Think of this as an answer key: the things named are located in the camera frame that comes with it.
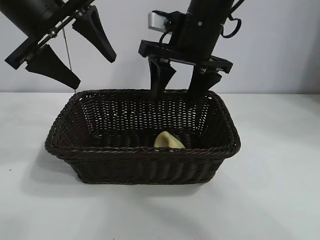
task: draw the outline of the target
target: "dark brown wicker basket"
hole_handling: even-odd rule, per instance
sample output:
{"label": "dark brown wicker basket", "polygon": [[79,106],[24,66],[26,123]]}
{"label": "dark brown wicker basket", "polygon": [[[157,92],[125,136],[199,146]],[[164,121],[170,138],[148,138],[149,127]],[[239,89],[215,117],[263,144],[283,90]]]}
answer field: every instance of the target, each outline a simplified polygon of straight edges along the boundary
{"label": "dark brown wicker basket", "polygon": [[[91,90],[75,94],[57,117],[46,150],[89,184],[196,184],[210,181],[240,149],[230,114],[213,93],[190,99],[166,91]],[[168,131],[186,149],[154,148]]]}

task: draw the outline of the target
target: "yellow sponge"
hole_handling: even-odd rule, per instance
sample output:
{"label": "yellow sponge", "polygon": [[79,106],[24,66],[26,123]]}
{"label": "yellow sponge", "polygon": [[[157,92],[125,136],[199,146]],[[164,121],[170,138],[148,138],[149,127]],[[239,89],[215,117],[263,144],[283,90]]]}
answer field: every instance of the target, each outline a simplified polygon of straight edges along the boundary
{"label": "yellow sponge", "polygon": [[185,146],[169,132],[163,131],[158,135],[154,142],[155,148],[173,148],[173,149],[185,149]]}

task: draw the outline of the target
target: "white table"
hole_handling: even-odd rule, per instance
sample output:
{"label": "white table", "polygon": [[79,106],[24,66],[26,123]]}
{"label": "white table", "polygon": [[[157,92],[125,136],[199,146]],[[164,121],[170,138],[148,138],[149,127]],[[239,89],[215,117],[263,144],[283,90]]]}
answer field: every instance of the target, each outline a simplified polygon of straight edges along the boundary
{"label": "white table", "polygon": [[222,95],[242,149],[201,186],[79,182],[43,147],[70,96],[0,93],[1,240],[320,239],[320,95]]}

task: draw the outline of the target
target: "cable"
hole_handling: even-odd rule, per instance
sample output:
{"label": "cable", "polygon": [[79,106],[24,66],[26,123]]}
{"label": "cable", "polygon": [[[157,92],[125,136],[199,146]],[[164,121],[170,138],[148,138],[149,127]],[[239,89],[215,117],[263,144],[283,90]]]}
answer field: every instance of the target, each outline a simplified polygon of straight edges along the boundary
{"label": "cable", "polygon": [[173,31],[173,29],[170,28],[169,30],[165,31],[165,33],[162,34],[162,36],[160,37],[159,44],[160,44],[160,47],[161,47],[161,48],[164,47],[163,41],[164,41],[165,37],[166,37],[170,32],[172,32],[172,31]]}
{"label": "cable", "polygon": [[68,48],[67,35],[66,35],[65,28],[62,28],[62,32],[63,32],[63,38],[64,38],[64,43],[65,43],[66,53],[68,55],[68,60],[69,60],[69,67],[70,67],[70,71],[72,72],[71,59],[70,59],[70,54],[69,54],[69,48]]}
{"label": "cable", "polygon": [[221,31],[221,36],[225,39],[230,39],[232,37],[234,37],[240,30],[241,26],[242,26],[242,20],[240,18],[234,18],[232,16],[232,13],[234,13],[235,10],[237,10],[243,3],[245,0],[239,0],[235,5],[233,5],[233,7],[230,10],[228,19],[230,21],[237,21],[236,27],[234,29],[234,31],[232,33],[230,33],[229,35],[224,35],[224,28],[222,28]]}
{"label": "cable", "polygon": [[242,20],[240,18],[233,18],[231,15],[228,18],[230,21],[237,21],[237,24],[233,32],[230,33],[229,35],[224,35],[224,28],[222,28],[221,36],[225,39],[230,39],[234,37],[239,32],[242,25]]}
{"label": "cable", "polygon": [[237,10],[237,9],[241,6],[241,4],[244,3],[244,1],[245,1],[245,0],[239,0],[235,5],[233,5],[233,7],[231,8],[229,14],[230,14],[230,15],[233,14],[234,11]]}

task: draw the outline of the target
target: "white wall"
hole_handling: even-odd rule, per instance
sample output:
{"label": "white wall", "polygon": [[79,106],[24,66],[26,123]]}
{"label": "white wall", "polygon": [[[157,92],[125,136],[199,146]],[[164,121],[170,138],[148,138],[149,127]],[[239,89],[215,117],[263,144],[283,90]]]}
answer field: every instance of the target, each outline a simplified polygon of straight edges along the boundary
{"label": "white wall", "polygon": [[[107,36],[117,52],[110,64],[70,26],[66,29],[79,90],[149,88],[146,59],[138,55],[141,39],[157,41],[148,30],[152,10],[185,12],[190,0],[96,0]],[[247,0],[234,14],[243,19],[234,38],[221,39],[216,56],[234,62],[214,90],[221,93],[320,93],[320,0]],[[26,38],[0,15],[0,58],[5,59]],[[62,34],[51,43],[67,63]],[[174,64],[178,73],[170,88],[187,88],[192,68]],[[71,92],[47,77],[13,70],[0,61],[2,92]]]}

